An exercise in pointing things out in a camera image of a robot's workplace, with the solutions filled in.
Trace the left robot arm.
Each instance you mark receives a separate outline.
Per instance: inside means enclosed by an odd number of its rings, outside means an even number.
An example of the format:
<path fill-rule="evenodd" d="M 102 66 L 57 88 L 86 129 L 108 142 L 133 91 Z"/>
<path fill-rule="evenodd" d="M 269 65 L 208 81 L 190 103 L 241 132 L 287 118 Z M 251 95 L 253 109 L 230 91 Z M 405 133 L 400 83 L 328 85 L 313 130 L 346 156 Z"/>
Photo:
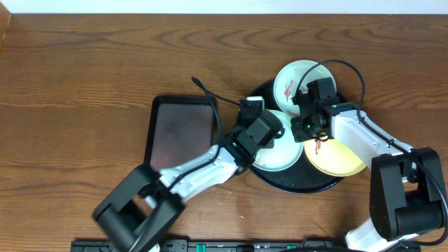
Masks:
<path fill-rule="evenodd" d="M 236 126 L 203 155 L 172 168 L 134 168 L 96 207 L 93 219 L 118 251 L 151 250 L 202 191 L 245 172 L 283 125 L 264 110 L 245 128 Z"/>

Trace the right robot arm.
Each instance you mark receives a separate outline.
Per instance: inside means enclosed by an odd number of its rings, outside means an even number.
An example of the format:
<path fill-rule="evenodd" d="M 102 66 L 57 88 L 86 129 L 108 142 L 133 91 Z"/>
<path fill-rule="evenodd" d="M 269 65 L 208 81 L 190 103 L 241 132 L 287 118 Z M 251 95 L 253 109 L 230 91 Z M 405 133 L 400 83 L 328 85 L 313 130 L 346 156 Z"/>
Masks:
<path fill-rule="evenodd" d="M 349 231 L 346 245 L 355 251 L 387 251 L 401 242 L 437 246 L 416 238 L 447 230 L 447 196 L 438 153 L 414 148 L 374 124 L 361 105 L 336 94 L 299 93 L 293 103 L 300 117 L 291 120 L 298 142 L 328 137 L 353 151 L 369 168 L 370 218 Z"/>

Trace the light blue plate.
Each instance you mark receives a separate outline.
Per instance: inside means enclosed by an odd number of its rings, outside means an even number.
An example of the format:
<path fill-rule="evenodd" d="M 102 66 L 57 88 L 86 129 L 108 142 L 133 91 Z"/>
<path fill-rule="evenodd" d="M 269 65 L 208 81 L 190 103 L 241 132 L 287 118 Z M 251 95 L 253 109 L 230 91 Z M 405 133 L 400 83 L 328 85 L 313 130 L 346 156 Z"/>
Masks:
<path fill-rule="evenodd" d="M 273 95 L 277 106 L 291 117 L 298 117 L 302 112 L 300 105 L 294 105 L 292 98 L 295 96 L 300 79 L 304 73 L 317 62 L 311 60 L 298 60 L 287 64 L 277 74 L 274 80 Z M 307 94 L 307 84 L 321 78 L 331 78 L 333 86 L 336 88 L 336 82 L 331 72 L 323 65 L 316 67 L 307 74 L 303 80 L 300 90 Z"/>
<path fill-rule="evenodd" d="M 282 111 L 270 110 L 270 112 L 281 121 L 284 133 L 280 138 L 274 139 L 273 148 L 262 148 L 258 151 L 253 166 L 267 172 L 279 172 L 298 161 L 304 144 L 295 142 L 289 115 Z"/>

